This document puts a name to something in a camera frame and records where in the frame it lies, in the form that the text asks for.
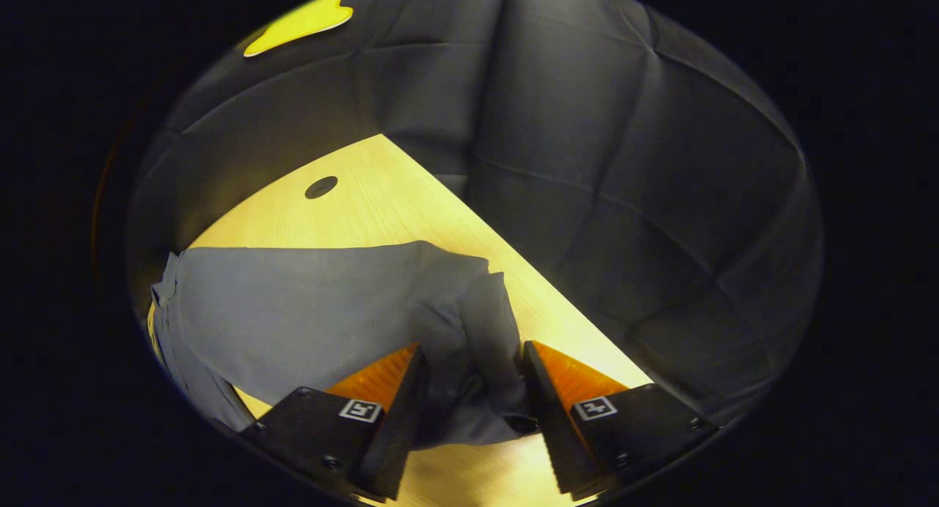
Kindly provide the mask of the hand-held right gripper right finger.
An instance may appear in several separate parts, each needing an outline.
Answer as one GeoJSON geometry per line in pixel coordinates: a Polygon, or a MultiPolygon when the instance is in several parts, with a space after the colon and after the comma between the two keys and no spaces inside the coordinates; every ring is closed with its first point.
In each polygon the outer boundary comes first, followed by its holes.
{"type": "Polygon", "coordinates": [[[650,480],[720,431],[659,384],[627,387],[535,340],[522,370],[555,480],[573,500],[650,480]]]}

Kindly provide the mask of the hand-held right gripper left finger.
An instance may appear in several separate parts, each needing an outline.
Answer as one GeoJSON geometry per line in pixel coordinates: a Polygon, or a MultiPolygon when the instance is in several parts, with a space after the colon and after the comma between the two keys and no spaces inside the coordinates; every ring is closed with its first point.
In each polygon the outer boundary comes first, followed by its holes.
{"type": "Polygon", "coordinates": [[[396,500],[427,394],[419,344],[373,361],[328,390],[298,387],[241,430],[259,456],[319,488],[396,500]]]}

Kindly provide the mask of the grey long-sleeved polo shirt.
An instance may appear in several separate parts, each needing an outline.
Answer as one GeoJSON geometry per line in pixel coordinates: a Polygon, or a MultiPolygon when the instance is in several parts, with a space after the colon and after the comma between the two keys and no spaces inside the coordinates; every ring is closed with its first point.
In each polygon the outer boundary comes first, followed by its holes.
{"type": "Polygon", "coordinates": [[[231,429],[254,420],[237,391],[273,406],[416,343],[430,370],[417,450],[539,430],[504,276],[483,257],[426,241],[194,247],[168,257],[151,299],[169,376],[198,412],[231,429]]]}

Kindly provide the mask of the black backdrop cloth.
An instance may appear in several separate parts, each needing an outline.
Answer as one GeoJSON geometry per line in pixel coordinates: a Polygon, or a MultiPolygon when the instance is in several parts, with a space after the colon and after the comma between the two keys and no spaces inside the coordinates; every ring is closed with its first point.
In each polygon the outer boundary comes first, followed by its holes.
{"type": "Polygon", "coordinates": [[[200,76],[132,189],[141,321],[171,254],[256,192],[382,136],[606,340],[698,414],[735,423],[808,329],[824,224],[777,106],[637,0],[313,0],[200,76]]]}

